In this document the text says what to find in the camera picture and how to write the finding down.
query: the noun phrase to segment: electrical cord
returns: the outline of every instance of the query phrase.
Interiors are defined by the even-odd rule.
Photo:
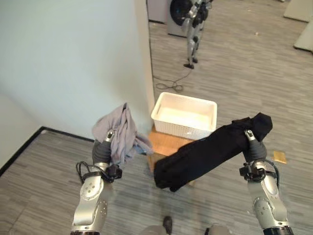
[[[270,160],[265,159],[265,161],[266,161],[267,163],[269,163],[272,167],[274,167],[275,173],[276,173],[276,176],[277,176],[277,178],[276,178],[276,181],[277,181],[276,184],[277,184],[277,188],[279,189],[279,181],[280,181],[279,170],[278,170],[277,166],[275,166],[275,164],[274,164],[273,162],[271,162]]]
[[[168,86],[168,85],[166,85],[165,83],[162,83],[162,82],[156,83],[156,88],[159,89],[159,90],[173,89],[175,92],[180,93],[180,92],[182,92],[184,90],[184,86],[179,85],[177,82],[181,81],[182,79],[184,79],[186,77],[188,77],[191,72],[192,72],[192,70],[190,70],[187,75],[185,75],[184,77],[181,77],[181,78],[179,78],[177,80],[162,79],[162,78],[160,78],[158,76],[153,76],[155,79],[163,81],[163,82],[172,82],[171,86]]]
[[[90,173],[90,168],[89,168],[89,167],[97,168],[97,169],[103,174],[103,176],[105,176],[105,178],[106,178],[107,180],[110,180],[109,175],[108,175],[103,169],[101,169],[100,167],[98,167],[97,165],[89,165],[88,163],[86,163],[86,162],[84,162],[84,161],[81,161],[81,162],[78,162],[78,163],[76,164],[76,172],[77,172],[77,174],[78,174],[78,176],[79,176],[79,179],[80,179],[80,182],[81,182],[82,184],[84,184],[84,182],[85,182],[84,177],[83,177],[83,175],[82,175],[82,165],[85,166],[85,168],[87,169],[88,173]]]

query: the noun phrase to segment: humanoid robot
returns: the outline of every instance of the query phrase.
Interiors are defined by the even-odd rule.
[[[185,67],[194,69],[194,63],[198,62],[196,58],[197,50],[201,41],[201,31],[204,28],[205,20],[208,17],[209,9],[212,8],[213,0],[197,0],[190,8],[182,30],[187,30],[187,59],[188,63],[184,64]]]

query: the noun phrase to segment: black garment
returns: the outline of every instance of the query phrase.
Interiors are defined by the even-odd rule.
[[[259,113],[254,118],[232,121],[230,125],[222,126],[210,136],[184,145],[176,153],[156,162],[156,186],[177,191],[188,182],[247,150],[249,143],[245,130],[252,130],[256,139],[262,141],[272,127],[270,116]]]

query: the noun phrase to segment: white plastic basket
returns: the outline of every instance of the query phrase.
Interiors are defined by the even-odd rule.
[[[162,92],[151,118],[156,131],[199,140],[216,129],[217,104],[213,101]]]

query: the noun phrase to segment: gray towel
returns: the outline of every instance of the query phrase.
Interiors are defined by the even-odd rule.
[[[111,129],[115,133],[111,142],[111,158],[114,164],[124,164],[136,153],[153,153],[149,139],[137,132],[127,103],[100,118],[92,128],[92,133],[96,140],[103,142]]]

